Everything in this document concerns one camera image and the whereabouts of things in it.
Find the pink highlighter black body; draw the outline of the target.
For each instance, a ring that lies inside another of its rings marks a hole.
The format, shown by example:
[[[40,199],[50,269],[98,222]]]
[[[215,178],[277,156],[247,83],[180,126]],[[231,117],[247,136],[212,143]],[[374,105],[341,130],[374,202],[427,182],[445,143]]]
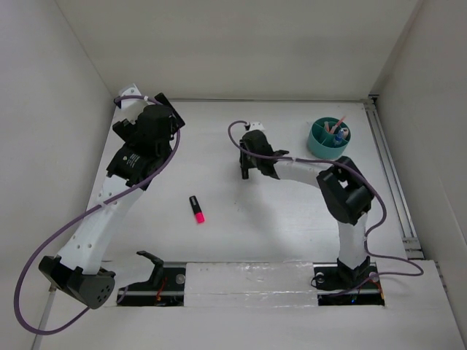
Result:
[[[195,195],[192,195],[189,197],[189,201],[190,201],[190,206],[192,208],[193,215],[196,219],[196,222],[198,224],[204,223],[205,222],[204,213],[201,210],[197,197]]]

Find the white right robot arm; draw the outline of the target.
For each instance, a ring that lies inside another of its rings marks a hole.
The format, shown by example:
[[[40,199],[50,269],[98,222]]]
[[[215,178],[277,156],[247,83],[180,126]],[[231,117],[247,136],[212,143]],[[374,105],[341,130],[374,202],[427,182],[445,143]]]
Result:
[[[339,255],[334,273],[339,289],[354,287],[368,276],[370,258],[364,247],[366,222],[374,194],[348,157],[321,170],[314,163],[287,159],[287,151],[274,151],[264,132],[246,132],[239,141],[242,178],[258,169],[264,176],[311,185],[320,190],[331,216],[338,223]]]

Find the clear bottle blue cap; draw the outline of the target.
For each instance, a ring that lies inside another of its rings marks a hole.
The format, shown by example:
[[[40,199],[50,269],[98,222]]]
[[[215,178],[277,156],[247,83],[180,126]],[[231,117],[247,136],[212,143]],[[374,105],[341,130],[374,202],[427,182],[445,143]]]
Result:
[[[333,139],[333,145],[335,147],[339,146],[344,140],[347,139],[349,135],[349,129],[348,128],[340,128]]]

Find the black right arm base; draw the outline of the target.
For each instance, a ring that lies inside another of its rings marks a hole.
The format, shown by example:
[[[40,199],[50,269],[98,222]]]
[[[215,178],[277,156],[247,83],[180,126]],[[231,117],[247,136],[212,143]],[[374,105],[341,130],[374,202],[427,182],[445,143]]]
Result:
[[[355,281],[346,281],[336,262],[314,264],[313,270],[310,285],[317,290],[318,306],[385,306],[379,281],[360,285],[370,274],[378,272],[374,262]]]

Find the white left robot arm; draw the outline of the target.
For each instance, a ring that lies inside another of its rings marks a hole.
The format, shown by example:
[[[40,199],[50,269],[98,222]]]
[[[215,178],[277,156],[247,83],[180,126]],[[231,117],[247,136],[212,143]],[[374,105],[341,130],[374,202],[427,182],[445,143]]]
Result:
[[[56,256],[45,256],[39,270],[51,284],[90,309],[100,308],[116,285],[115,272],[101,261],[124,216],[167,167],[185,124],[169,99],[159,93],[145,98],[147,105],[135,120],[113,124],[123,140],[98,193],[96,210],[87,215]]]

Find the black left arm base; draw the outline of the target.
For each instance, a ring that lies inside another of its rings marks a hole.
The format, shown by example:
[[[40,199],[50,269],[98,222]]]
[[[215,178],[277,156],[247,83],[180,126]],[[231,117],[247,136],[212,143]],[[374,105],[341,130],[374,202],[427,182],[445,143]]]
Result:
[[[164,262],[147,251],[136,255],[144,262],[135,271],[139,276],[117,292],[117,306],[182,307],[185,298],[186,262]]]

